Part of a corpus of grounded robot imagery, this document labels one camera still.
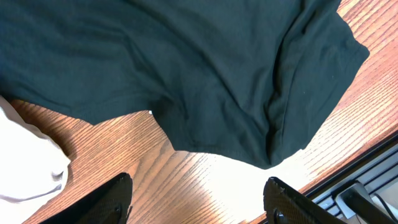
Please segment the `black t-shirt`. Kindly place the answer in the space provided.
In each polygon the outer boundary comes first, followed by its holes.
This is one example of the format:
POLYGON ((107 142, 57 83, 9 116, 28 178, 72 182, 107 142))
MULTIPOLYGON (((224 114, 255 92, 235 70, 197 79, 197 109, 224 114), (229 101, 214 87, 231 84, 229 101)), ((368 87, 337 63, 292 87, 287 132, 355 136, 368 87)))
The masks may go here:
POLYGON ((177 151, 268 169, 369 50, 338 1, 1 1, 1 94, 91 124, 149 110, 177 151))

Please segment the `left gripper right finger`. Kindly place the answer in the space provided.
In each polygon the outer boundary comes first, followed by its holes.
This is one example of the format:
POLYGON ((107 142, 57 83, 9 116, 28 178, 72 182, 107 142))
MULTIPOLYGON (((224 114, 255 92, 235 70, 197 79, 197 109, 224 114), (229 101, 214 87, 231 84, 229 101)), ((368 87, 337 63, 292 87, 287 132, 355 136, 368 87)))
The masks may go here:
POLYGON ((269 224, 345 224, 277 177, 267 180, 263 196, 269 224))

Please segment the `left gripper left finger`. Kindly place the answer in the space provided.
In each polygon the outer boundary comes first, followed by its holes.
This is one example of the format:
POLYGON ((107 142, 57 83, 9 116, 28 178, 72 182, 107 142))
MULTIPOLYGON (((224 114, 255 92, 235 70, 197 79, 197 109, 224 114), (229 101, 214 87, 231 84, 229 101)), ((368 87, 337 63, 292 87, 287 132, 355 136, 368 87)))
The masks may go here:
POLYGON ((126 224, 133 182, 122 172, 42 224, 126 224))

